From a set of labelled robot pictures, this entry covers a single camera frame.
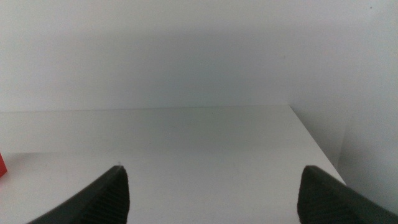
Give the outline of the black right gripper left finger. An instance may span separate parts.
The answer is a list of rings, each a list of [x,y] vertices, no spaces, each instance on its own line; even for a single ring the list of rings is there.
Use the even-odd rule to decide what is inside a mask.
[[[113,166],[83,190],[31,224],[126,224],[130,207],[128,175]]]

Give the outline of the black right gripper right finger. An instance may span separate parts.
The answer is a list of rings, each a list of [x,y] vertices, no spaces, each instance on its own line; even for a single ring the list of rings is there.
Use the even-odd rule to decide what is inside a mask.
[[[397,215],[317,166],[305,166],[298,193],[300,223],[397,223]]]

